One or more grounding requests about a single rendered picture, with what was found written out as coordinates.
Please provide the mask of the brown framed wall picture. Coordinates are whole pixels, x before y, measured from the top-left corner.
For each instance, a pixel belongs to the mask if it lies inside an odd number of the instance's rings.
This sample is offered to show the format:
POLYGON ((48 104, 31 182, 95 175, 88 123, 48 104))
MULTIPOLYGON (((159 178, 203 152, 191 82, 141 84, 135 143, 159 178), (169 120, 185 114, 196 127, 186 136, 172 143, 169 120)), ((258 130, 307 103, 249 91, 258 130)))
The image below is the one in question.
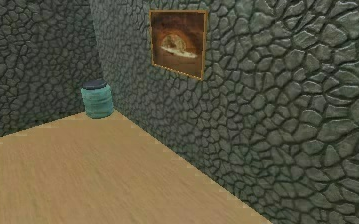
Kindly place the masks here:
POLYGON ((206 10, 150 10, 152 65, 202 80, 207 17, 206 10))

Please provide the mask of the teal round bin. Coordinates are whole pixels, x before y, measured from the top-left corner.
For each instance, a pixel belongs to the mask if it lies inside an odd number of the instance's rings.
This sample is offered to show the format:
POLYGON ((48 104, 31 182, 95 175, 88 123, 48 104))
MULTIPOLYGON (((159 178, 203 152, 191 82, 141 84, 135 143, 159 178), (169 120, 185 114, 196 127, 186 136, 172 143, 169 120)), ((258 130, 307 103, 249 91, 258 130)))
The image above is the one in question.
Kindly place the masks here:
POLYGON ((91 80, 81 88, 85 113, 92 119, 110 116, 114 111, 111 88, 103 80, 91 80))

